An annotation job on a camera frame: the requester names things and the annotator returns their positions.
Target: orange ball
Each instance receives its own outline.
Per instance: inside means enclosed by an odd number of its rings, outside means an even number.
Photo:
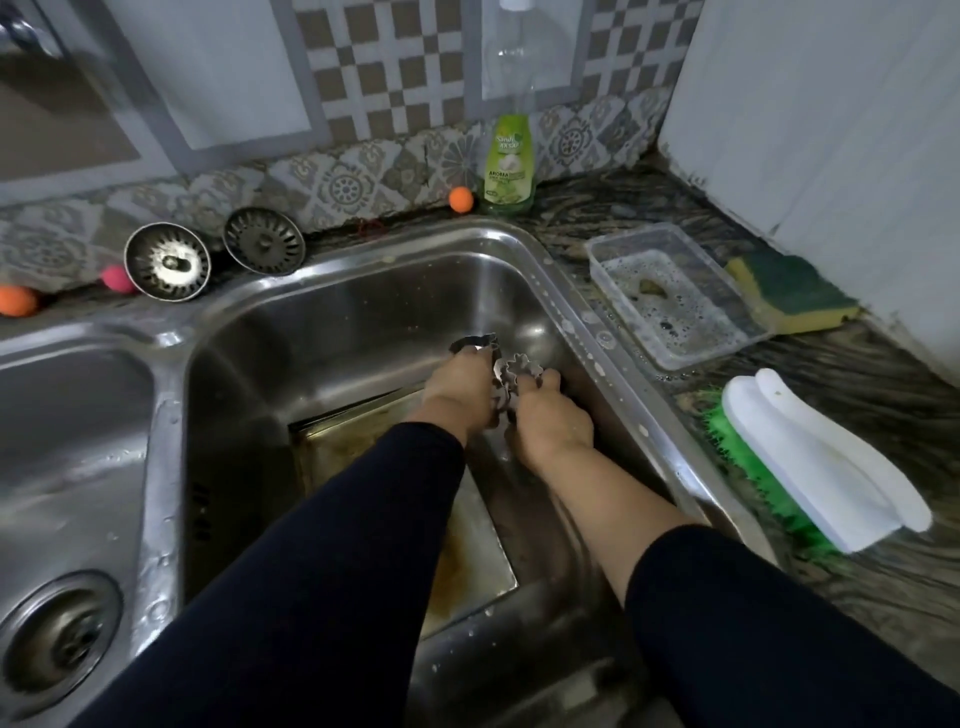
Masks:
[[[454,187],[447,199],[456,212],[470,212],[473,209],[473,193],[468,187]]]
[[[4,316],[32,316],[40,308],[36,291],[23,285],[0,285],[0,314]]]

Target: drain strainer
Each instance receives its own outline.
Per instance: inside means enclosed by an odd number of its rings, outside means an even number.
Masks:
[[[264,276],[286,276],[306,257],[300,229],[266,207],[241,207],[224,223],[224,245],[240,265]]]
[[[80,685],[122,609],[116,585],[98,571],[67,574],[24,599],[0,625],[0,718],[32,716]]]
[[[174,223],[140,228],[123,255],[133,285],[160,301],[189,301],[210,280],[210,252],[203,240]]]

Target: checkered tile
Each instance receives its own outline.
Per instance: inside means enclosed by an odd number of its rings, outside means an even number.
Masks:
[[[584,101],[673,85],[704,0],[597,0],[584,68]]]
[[[464,118],[459,0],[294,0],[336,143]]]

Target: soapy water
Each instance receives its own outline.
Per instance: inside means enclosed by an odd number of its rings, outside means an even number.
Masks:
[[[600,265],[639,315],[639,321],[629,313],[624,318],[641,343],[656,341],[672,354],[689,356],[747,341],[747,334],[663,251],[623,255]]]

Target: soap bottle label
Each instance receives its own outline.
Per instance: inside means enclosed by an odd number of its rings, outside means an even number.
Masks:
[[[534,145],[526,114],[505,114],[493,130],[484,199],[494,205],[516,205],[533,192]]]

